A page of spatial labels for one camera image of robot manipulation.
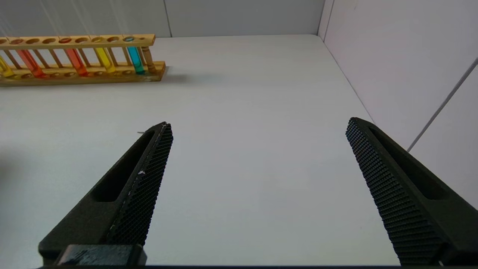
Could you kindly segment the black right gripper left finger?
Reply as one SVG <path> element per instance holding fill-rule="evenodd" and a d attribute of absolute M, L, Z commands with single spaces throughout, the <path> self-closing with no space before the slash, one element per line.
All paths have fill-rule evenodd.
<path fill-rule="evenodd" d="M 149 128 L 41 240 L 41 257 L 72 244 L 144 246 L 173 141 L 171 124 Z"/>

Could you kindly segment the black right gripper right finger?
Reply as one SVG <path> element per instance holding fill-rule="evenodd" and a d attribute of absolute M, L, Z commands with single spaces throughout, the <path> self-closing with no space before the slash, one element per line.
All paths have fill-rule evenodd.
<path fill-rule="evenodd" d="M 402 266 L 477 266 L 477 209 L 375 124 L 345 136 Z"/>

